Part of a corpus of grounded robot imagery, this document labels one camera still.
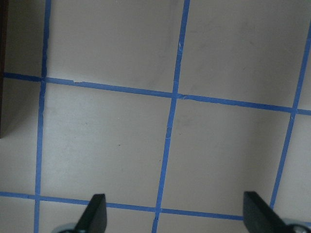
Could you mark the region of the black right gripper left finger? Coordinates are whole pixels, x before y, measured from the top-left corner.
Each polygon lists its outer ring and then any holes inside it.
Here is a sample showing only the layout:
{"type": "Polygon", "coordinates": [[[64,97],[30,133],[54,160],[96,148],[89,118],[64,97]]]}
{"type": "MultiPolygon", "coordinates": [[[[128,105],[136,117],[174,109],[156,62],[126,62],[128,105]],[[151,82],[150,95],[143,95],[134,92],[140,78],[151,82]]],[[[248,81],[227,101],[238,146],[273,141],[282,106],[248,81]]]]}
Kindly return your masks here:
{"type": "Polygon", "coordinates": [[[75,233],[104,233],[107,227],[105,194],[95,194],[74,227],[75,233]]]}

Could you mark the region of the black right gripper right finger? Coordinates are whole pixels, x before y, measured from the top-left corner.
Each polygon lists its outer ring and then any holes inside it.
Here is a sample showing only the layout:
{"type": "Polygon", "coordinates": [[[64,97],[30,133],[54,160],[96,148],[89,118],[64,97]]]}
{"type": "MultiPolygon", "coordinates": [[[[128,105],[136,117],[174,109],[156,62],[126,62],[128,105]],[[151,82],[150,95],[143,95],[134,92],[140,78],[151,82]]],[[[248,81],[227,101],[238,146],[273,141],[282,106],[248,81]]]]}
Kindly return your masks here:
{"type": "Polygon", "coordinates": [[[293,232],[255,191],[243,194],[243,223],[249,233],[293,232]]]}

